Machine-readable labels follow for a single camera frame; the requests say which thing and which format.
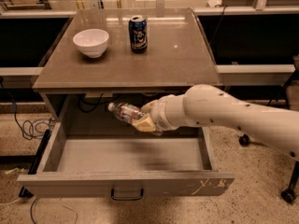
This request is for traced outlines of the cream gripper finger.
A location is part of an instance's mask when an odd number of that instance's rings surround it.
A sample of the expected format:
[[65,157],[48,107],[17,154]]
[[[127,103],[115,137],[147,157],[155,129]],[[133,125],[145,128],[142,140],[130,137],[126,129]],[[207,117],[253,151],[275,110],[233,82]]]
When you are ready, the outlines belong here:
[[147,103],[141,107],[141,111],[143,113],[149,113],[151,111],[151,109],[156,105],[156,103],[157,103],[157,100],[150,101],[149,103]]
[[142,133],[152,133],[157,136],[161,136],[163,133],[154,124],[150,115],[145,115],[141,119],[135,120],[132,125]]

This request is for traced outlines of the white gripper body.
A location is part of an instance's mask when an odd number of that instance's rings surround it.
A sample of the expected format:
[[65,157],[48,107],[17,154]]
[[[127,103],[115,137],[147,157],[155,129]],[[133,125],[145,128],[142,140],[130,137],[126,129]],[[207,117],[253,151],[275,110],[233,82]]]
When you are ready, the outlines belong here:
[[175,130],[185,126],[187,122],[183,96],[168,95],[162,97],[153,105],[150,117],[161,131]]

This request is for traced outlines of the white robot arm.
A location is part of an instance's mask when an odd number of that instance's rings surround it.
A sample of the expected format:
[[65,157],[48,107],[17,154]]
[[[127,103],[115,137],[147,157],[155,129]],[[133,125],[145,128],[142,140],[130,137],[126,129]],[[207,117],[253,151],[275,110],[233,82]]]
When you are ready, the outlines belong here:
[[181,95],[167,95],[142,107],[133,122],[140,132],[179,127],[223,126],[239,130],[299,161],[299,112],[240,101],[210,85],[195,85]]

